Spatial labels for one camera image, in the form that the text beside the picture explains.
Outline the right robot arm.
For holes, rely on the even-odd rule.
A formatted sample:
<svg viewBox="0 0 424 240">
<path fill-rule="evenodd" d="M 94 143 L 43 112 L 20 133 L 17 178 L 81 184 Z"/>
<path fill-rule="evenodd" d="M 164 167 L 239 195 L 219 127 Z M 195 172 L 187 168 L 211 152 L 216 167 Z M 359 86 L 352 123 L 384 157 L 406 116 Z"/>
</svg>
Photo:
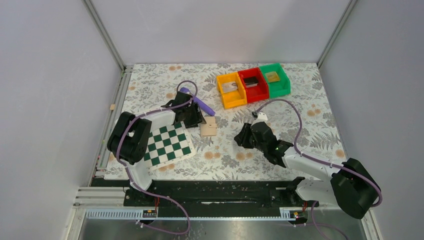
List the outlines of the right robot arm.
<svg viewBox="0 0 424 240">
<path fill-rule="evenodd" d="M 338 205 L 349 216 L 361 219 L 379 202 L 381 189 L 365 167 L 356 159 L 331 163 L 296 146 L 277 139 L 264 122 L 245 123 L 234 137 L 245 149 L 256 149 L 272 164 L 302 171 L 314 180 L 296 177 L 287 189 L 303 201 L 317 201 Z"/>
</svg>

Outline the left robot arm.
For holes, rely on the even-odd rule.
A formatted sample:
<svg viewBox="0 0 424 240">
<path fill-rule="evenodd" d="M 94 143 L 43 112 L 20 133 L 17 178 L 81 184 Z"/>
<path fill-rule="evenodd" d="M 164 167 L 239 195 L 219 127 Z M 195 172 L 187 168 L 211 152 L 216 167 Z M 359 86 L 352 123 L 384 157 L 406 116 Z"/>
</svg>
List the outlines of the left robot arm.
<svg viewBox="0 0 424 240">
<path fill-rule="evenodd" d="M 128 174 L 132 188 L 146 191 L 153 180 L 144 156 L 148 149 L 149 135 L 162 127 L 184 123 L 187 127 L 196 127 L 204 123 L 201 109 L 194 96 L 178 91 L 175 99 L 140 115 L 124 111 L 120 114 L 107 141 L 107 149 L 122 164 Z"/>
</svg>

